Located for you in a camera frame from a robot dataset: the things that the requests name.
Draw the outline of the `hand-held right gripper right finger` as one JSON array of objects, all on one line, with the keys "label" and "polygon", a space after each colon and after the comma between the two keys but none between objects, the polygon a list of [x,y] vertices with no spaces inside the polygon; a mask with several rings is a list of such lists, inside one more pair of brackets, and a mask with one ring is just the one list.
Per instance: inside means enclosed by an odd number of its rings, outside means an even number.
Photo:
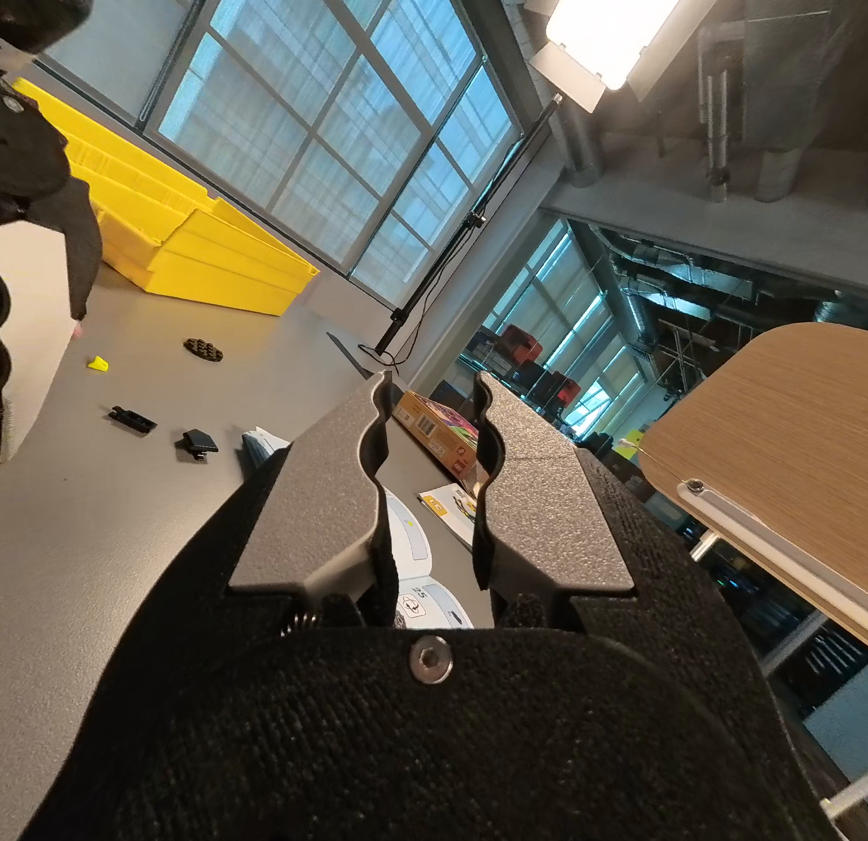
[{"label": "hand-held right gripper right finger", "polygon": [[503,602],[533,595],[560,611],[574,597],[623,599],[635,583],[567,437],[487,372],[476,374],[476,494],[472,564]]}]

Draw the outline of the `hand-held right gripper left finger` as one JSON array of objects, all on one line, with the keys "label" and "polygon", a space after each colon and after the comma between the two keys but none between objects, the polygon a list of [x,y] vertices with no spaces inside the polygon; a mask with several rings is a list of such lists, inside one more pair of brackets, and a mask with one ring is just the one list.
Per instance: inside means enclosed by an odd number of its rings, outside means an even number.
[{"label": "hand-held right gripper left finger", "polygon": [[391,628],[396,563],[385,489],[392,373],[380,371],[288,447],[229,580],[233,593],[288,595],[305,613],[326,597],[360,604]]}]

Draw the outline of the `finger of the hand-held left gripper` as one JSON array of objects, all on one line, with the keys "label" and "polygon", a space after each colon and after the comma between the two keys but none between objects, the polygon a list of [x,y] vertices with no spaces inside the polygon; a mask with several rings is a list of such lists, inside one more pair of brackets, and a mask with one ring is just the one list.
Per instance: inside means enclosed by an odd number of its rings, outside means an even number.
[{"label": "finger of the hand-held left gripper", "polygon": [[2,286],[9,311],[2,346],[10,369],[2,384],[2,463],[36,423],[75,329],[65,239],[17,221],[1,229]]}]

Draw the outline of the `lego instruction booklet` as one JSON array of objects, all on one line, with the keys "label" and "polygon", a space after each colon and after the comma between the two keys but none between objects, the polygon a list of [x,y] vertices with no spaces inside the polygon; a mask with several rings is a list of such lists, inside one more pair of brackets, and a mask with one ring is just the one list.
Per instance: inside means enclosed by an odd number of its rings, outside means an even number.
[{"label": "lego instruction booklet", "polygon": [[[256,466],[265,466],[266,456],[286,456],[291,445],[259,427],[243,433],[242,441]],[[454,595],[432,576],[432,551],[418,518],[388,489],[385,498],[398,578],[396,626],[472,628],[469,616]]]},{"label": "lego instruction booklet", "polygon": [[443,523],[465,548],[469,551],[472,550],[476,500],[461,484],[454,482],[421,492],[418,494],[418,500]]}]

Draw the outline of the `yellow plastic bin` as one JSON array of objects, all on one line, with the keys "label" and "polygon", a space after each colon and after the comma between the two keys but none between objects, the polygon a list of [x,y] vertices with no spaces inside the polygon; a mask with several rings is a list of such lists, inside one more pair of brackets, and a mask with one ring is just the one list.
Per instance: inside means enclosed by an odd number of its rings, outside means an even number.
[{"label": "yellow plastic bin", "polygon": [[280,317],[319,269],[250,217],[27,80],[90,187],[103,260],[146,293]]}]

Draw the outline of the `closed lego instruction booklet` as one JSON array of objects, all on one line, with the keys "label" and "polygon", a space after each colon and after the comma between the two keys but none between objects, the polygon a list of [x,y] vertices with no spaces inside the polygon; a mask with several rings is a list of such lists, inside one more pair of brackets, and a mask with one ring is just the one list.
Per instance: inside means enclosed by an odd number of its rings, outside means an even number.
[{"label": "closed lego instruction booklet", "polygon": [[421,492],[418,494],[418,500],[443,523],[465,548],[469,551],[472,550],[476,500],[461,484],[454,482]]}]

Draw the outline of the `black wedge lego piece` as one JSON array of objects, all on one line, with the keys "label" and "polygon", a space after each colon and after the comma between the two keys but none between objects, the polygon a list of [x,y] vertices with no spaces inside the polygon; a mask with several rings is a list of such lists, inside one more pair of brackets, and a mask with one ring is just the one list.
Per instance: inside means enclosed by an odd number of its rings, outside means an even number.
[{"label": "black wedge lego piece", "polygon": [[182,432],[180,439],[175,442],[175,450],[197,463],[206,463],[209,456],[220,451],[211,435],[198,429]]}]

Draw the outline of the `black clip lego piece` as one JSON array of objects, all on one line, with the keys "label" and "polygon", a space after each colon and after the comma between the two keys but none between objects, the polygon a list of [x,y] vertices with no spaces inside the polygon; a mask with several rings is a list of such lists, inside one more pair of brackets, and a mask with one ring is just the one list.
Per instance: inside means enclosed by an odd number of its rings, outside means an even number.
[{"label": "black clip lego piece", "polygon": [[149,435],[157,428],[157,423],[140,413],[115,405],[107,414],[107,419],[138,434]]}]

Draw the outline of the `colourful cardboard lego box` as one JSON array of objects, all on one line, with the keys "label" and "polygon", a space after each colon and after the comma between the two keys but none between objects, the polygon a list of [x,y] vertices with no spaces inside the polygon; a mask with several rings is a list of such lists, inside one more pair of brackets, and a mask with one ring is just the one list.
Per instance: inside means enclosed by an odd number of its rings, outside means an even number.
[{"label": "colourful cardboard lego box", "polygon": [[406,391],[392,415],[455,480],[472,481],[476,475],[478,431],[461,414]]}]

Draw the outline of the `storage shelf with red boxes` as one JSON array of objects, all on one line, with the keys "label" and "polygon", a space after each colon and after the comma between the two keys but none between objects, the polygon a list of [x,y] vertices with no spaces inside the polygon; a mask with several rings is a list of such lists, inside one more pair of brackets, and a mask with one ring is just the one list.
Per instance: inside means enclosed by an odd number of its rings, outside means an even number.
[{"label": "storage shelf with red boxes", "polygon": [[513,324],[501,333],[480,328],[460,353],[470,367],[489,372],[549,421],[563,419],[580,386],[558,370],[546,369],[536,337]]}]

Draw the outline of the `window with blinds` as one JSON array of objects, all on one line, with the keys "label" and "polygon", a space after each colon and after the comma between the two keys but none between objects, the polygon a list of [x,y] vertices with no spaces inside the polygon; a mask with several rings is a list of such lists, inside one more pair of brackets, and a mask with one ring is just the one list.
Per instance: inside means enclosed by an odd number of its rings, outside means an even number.
[{"label": "window with blinds", "polygon": [[393,308],[518,135],[455,0],[93,0],[44,60]]}]

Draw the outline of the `black pole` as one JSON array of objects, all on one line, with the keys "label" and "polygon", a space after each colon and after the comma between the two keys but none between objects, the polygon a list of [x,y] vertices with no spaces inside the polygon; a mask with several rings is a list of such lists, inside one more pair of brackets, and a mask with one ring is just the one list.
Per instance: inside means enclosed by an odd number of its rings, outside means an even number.
[{"label": "black pole", "polygon": [[462,218],[459,226],[450,236],[440,254],[433,262],[429,271],[427,271],[414,292],[410,295],[406,303],[392,312],[390,317],[390,325],[377,341],[374,347],[364,346],[363,351],[373,356],[377,361],[381,362],[383,356],[388,356],[387,365],[394,368],[398,367],[398,361],[389,352],[392,342],[400,330],[408,322],[410,315],[416,309],[418,304],[423,303],[424,308],[420,319],[424,319],[427,314],[427,301],[431,297],[432,291],[439,283],[447,265],[456,258],[460,250],[464,247],[467,240],[470,239],[476,230],[480,230],[486,223],[486,211],[493,197],[505,184],[507,177],[511,174],[517,162],[526,154],[531,145],[537,140],[541,132],[548,127],[548,122],[551,117],[559,109],[563,101],[562,93],[555,93],[540,112],[539,116],[531,126],[530,130],[522,135],[519,141],[507,153],[501,165],[495,171],[489,183],[483,189],[481,195],[477,198],[470,211]]}]

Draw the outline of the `bright ceiling light panel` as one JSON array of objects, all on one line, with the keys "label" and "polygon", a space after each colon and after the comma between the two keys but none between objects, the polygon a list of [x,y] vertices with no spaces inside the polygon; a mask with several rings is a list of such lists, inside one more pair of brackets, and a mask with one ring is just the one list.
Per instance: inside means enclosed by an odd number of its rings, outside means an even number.
[{"label": "bright ceiling light panel", "polygon": [[530,65],[593,113],[607,91],[647,97],[717,0],[525,0],[545,19]]}]

